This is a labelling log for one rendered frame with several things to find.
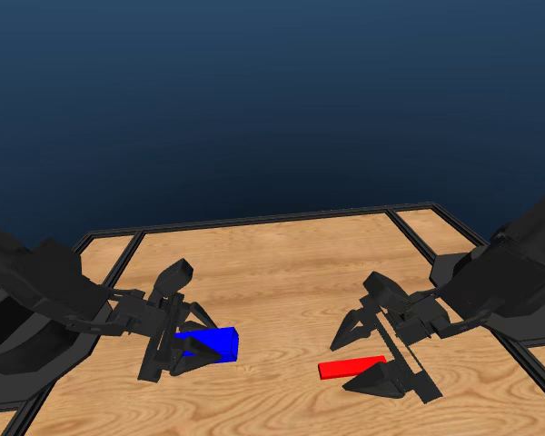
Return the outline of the blue hollow socket block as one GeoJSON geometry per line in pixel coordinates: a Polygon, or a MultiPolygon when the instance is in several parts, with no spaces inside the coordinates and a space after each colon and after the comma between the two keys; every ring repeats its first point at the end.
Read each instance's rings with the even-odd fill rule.
{"type": "Polygon", "coordinates": [[[177,339],[193,337],[221,354],[217,363],[236,362],[238,358],[239,334],[234,327],[177,332],[177,339]]]}

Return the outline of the thin red peg bar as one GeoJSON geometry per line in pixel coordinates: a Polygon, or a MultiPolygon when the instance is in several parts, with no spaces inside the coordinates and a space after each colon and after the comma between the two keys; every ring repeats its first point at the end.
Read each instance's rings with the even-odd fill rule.
{"type": "Polygon", "coordinates": [[[339,360],[331,362],[320,362],[317,365],[320,379],[330,380],[338,378],[354,377],[365,372],[377,363],[386,363],[383,355],[368,356],[362,358],[339,360]]]}

